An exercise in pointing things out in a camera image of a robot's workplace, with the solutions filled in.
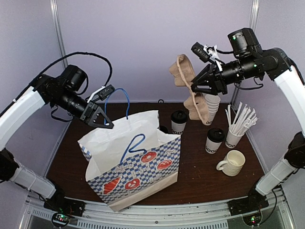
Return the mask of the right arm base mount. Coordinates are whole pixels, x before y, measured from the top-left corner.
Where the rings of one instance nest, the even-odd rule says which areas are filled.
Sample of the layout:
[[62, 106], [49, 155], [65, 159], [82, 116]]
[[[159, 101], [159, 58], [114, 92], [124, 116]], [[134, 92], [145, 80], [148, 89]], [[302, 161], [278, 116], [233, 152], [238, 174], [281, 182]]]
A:
[[257, 226], [262, 222], [262, 209], [269, 206], [267, 200], [251, 201], [249, 198], [233, 199], [228, 201], [231, 216], [242, 215], [247, 226]]

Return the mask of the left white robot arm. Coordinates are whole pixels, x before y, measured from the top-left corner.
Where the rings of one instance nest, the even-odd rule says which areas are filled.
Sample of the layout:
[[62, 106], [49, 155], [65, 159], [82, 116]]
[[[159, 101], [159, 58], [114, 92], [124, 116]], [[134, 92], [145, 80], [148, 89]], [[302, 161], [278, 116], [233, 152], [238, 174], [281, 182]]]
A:
[[50, 199], [58, 212], [69, 204], [56, 184], [44, 176], [64, 124], [48, 113], [55, 108], [93, 128], [112, 129], [113, 122], [81, 91], [88, 75], [68, 65], [59, 76], [36, 76], [0, 114], [0, 180]]

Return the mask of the black plastic cup lid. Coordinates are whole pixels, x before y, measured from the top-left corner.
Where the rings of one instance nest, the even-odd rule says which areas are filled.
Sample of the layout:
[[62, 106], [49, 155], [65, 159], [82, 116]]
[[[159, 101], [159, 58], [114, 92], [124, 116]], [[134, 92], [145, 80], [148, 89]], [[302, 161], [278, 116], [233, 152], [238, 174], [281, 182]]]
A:
[[207, 137], [214, 142], [222, 142], [225, 138], [225, 133], [220, 128], [211, 128], [208, 133]]

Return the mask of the brown cardboard cup carrier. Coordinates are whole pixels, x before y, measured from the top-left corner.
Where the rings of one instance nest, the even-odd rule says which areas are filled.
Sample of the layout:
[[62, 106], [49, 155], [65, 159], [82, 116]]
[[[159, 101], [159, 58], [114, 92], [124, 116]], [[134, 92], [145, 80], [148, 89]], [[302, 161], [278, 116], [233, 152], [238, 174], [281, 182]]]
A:
[[189, 112], [189, 118], [208, 125], [210, 115], [207, 102], [202, 93], [195, 93], [191, 88], [195, 72], [188, 57], [185, 54], [178, 55], [169, 72], [174, 77], [175, 86], [186, 87], [190, 92], [190, 96], [183, 103]]

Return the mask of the white paper coffee cup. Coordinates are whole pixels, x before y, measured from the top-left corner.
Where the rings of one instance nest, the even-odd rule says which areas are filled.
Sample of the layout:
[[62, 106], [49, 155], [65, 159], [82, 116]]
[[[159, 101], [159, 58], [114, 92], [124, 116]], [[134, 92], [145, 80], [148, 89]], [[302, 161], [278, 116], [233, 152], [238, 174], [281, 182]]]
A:
[[214, 154], [224, 141], [225, 135], [207, 135], [205, 150], [209, 154]]

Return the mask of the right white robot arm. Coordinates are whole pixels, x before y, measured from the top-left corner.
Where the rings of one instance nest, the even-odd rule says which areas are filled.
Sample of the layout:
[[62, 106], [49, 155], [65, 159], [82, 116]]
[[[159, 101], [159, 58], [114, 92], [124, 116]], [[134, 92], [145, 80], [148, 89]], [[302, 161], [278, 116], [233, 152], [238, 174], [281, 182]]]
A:
[[305, 83], [295, 64], [280, 48], [262, 49], [254, 31], [242, 28], [228, 34], [234, 61], [217, 66], [208, 57], [200, 43], [192, 51], [209, 64], [192, 80], [191, 89], [196, 93], [226, 94], [227, 86], [250, 78], [263, 79], [267, 75], [282, 93], [286, 108], [291, 109], [300, 125], [286, 153], [267, 174], [261, 177], [249, 197], [244, 200], [247, 210], [255, 210], [263, 197], [284, 182], [291, 174], [305, 167]]

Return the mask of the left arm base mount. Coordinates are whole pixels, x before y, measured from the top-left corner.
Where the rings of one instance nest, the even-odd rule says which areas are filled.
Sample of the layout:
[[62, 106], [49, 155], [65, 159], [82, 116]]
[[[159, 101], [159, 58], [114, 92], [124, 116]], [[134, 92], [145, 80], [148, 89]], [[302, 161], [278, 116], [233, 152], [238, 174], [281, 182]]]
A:
[[76, 217], [81, 217], [85, 209], [85, 202], [65, 198], [60, 207], [55, 206], [50, 200], [44, 201], [44, 208], [53, 210], [51, 223], [57, 228], [66, 227]]

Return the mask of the blue checkered paper bag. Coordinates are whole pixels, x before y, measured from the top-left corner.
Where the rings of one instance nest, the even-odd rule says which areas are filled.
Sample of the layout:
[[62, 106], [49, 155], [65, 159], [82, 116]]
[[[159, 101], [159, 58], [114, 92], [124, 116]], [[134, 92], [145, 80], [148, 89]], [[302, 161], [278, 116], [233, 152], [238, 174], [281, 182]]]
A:
[[177, 181], [181, 136], [159, 129], [158, 110], [127, 114], [113, 125], [78, 144], [88, 161], [86, 182], [117, 212]]

